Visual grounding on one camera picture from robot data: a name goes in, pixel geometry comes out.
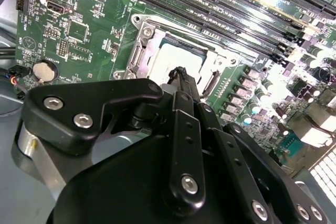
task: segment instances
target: bolt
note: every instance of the bolt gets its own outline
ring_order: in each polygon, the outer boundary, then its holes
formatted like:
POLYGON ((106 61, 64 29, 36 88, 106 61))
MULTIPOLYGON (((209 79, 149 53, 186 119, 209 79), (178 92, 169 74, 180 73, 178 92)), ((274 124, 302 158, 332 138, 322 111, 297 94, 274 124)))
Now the bolt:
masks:
POLYGON ((300 215, 305 219, 305 220, 309 220, 309 214, 308 212, 303 208, 301 207, 300 205, 297 205, 297 208, 299 210, 299 213, 300 215))
POLYGON ((207 112, 211 112, 211 108, 210 108, 208 105, 204 105, 204 109, 205 109, 207 112))
POLYGON ((153 30, 150 27, 145 27, 142 31, 146 38, 150 38, 153 35, 153 30))
POLYGON ((237 125, 233 125, 232 128, 235 130, 235 132, 240 133, 240 128, 237 125))
POLYGON ((89 115, 78 114, 78 115, 75 115, 73 120, 76 126, 83 128, 83 129, 88 129, 93 125, 93 120, 89 115))
POLYGON ((310 206, 311 211, 318 220, 323 220, 322 214, 313 206, 310 206))
POLYGON ((182 187, 189 194, 196 194, 198 191, 198 185, 196 181, 187 175, 182 177, 182 187))
POLYGON ((59 110, 63 107, 63 102, 56 97, 48 97, 44 99, 43 104, 50 110, 59 110))
POLYGON ((268 214, 265 208, 262 204, 260 204, 258 201, 253 200, 252 201, 252 208, 253 211, 256 213, 256 215, 263 221, 266 221, 268 219, 268 214))
POLYGON ((150 83, 150 84, 148 84, 148 87, 151 89, 151 90, 153 90, 154 92, 159 92, 159 87, 157 86, 157 85, 155 85, 155 84, 152 84, 152 83, 150 83))

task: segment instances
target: screw hole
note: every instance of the screw hole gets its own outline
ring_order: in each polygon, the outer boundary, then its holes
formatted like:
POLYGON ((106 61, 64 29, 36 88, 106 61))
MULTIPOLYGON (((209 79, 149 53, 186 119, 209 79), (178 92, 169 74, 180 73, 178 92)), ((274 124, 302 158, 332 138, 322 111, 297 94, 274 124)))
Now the screw hole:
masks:
POLYGON ((242 166, 241 162, 239 161, 239 159, 235 158, 235 162, 238 166, 242 166))
POLYGON ((234 147, 234 145, 231 142, 227 142, 227 145, 230 146, 231 148, 234 147))
POLYGON ((140 17, 139 16, 135 16, 133 20, 134 20, 135 23, 139 23, 140 22, 140 17))
POLYGON ((194 140, 193 140, 191 137, 189 137, 189 136, 187 136, 185 139, 186 139, 187 142, 190 143, 190 144, 193 144, 193 143, 194 143, 194 140))

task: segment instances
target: electrolytic capacitor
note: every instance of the electrolytic capacitor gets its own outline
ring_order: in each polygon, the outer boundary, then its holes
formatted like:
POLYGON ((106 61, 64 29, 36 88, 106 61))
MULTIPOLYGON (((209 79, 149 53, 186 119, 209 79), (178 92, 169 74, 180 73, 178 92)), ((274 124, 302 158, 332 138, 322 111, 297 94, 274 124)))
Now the electrolytic capacitor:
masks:
POLYGON ((243 121, 243 123, 246 124, 246 125, 252 123, 252 118, 248 114, 243 114, 240 118, 243 121))
POLYGON ((308 102, 308 103, 312 103, 312 102, 314 101, 314 98, 313 98, 309 93, 305 94, 305 95, 303 96, 303 98, 304 98, 305 101, 308 102))
POLYGON ((276 109, 275 109, 275 111, 276 111, 276 113, 279 115, 279 117, 281 118, 281 119, 286 119, 287 118, 287 114, 282 110, 282 108, 280 108, 280 107, 277 107, 276 109))
POLYGON ((270 93, 274 92, 274 90, 275 90, 275 85, 272 82, 270 82, 269 80, 267 80, 264 83, 264 87, 270 93))
POLYGON ((301 59, 309 68, 317 68, 320 65, 320 61, 310 57, 308 55, 304 55, 301 59))
POLYGON ((316 56, 317 58, 323 59, 323 58, 327 58, 328 56, 330 56, 330 52, 327 50, 323 50, 321 48, 318 47, 314 47, 313 51, 311 52, 312 55, 316 56))
POLYGON ((289 134, 288 129, 282 123, 278 123, 278 129, 284 136, 289 134))
POLYGON ((255 102, 252 102, 249 105, 249 108, 252 110, 252 114, 259 114, 259 112, 261 110, 261 107, 255 102))
POLYGON ((262 91, 258 91, 256 96, 261 102, 268 101, 268 96, 265 93, 263 93, 262 91))

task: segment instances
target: black plastic part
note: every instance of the black plastic part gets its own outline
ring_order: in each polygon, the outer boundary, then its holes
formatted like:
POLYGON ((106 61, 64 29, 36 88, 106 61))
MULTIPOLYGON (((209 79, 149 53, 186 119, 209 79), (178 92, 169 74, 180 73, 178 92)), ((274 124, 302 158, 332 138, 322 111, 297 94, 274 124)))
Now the black plastic part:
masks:
POLYGON ((169 122, 168 167, 163 185, 163 198, 178 216, 195 214, 205 202, 201 129, 194 117, 194 102, 185 92, 174 94, 169 122), (197 193, 189 194, 183 187, 183 176, 197 183, 197 193))
POLYGON ((282 223, 327 223, 314 217, 310 206, 314 206, 320 213, 322 209, 315 204, 295 182, 271 159, 271 157, 253 141, 253 139, 234 123, 227 124, 223 130, 231 134, 237 141, 238 146, 249 165, 254 178, 261 179, 269 188, 269 202, 274 213, 282 223), (310 219, 305 220, 298 211, 297 206, 303 207, 309 214, 310 219))
POLYGON ((8 70, 8 74, 15 76, 15 77, 19 77, 19 78, 23 78, 27 75, 29 75, 31 73, 32 69, 29 67, 23 67, 20 65, 15 65, 11 68, 9 68, 8 70))
POLYGON ((234 214, 237 201, 225 189, 226 175, 206 154, 204 206, 187 218, 172 215, 162 198, 168 145, 165 136, 149 137, 75 176, 57 200, 52 223, 244 223, 234 214))
POLYGON ((161 88, 149 79, 37 87, 27 94, 22 119, 32 134, 67 154, 82 155, 100 135, 105 115, 118 118, 125 108, 158 102, 162 95, 161 88), (46 108, 47 97, 59 98, 64 106, 59 110, 46 108), (82 129, 74 124, 75 115, 80 113, 91 116, 92 127, 82 129))

